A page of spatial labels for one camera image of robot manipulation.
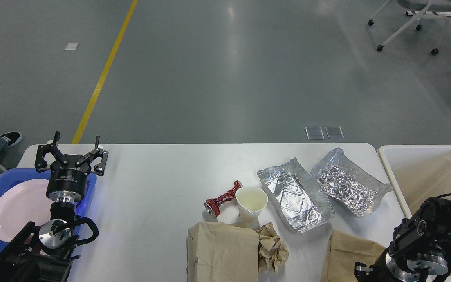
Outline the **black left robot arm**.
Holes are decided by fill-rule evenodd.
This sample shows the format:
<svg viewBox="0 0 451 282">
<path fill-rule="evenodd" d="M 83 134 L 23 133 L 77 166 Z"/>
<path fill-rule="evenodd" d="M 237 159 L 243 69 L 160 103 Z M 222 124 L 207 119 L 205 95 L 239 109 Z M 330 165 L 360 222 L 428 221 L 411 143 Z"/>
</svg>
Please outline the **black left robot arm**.
<svg viewBox="0 0 451 282">
<path fill-rule="evenodd" d="M 56 132 L 51 143 L 39 145 L 34 163 L 38 173 L 51 172 L 45 191 L 52 200 L 50 219 L 40 226 L 28 222 L 0 252 L 0 282 L 65 282 L 80 258 L 73 255 L 75 248 L 99 236 L 95 222 L 76 209 L 87 194 L 89 175 L 104 175 L 109 152 L 97 136 L 91 152 L 63 154 L 59 139 Z"/>
</svg>

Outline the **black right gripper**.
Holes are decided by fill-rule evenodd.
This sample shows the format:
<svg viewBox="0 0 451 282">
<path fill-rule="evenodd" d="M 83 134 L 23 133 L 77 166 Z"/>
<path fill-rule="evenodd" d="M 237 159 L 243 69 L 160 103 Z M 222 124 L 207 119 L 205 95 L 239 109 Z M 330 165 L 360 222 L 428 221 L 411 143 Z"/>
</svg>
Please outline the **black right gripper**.
<svg viewBox="0 0 451 282">
<path fill-rule="evenodd" d="M 354 275 L 358 282 L 410 282 L 410 272 L 400 268 L 387 249 L 370 266 L 356 261 Z"/>
</svg>

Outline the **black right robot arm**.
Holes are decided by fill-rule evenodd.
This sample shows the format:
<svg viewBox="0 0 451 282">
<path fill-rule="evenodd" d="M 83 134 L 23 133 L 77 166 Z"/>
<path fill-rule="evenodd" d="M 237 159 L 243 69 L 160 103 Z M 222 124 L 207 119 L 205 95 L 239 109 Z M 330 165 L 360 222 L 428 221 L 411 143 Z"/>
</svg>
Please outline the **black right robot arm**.
<svg viewBox="0 0 451 282">
<path fill-rule="evenodd" d="M 425 282 L 430 275 L 444 282 L 451 275 L 451 199 L 426 199 L 374 264 L 355 262 L 354 275 L 359 282 Z"/>
</svg>

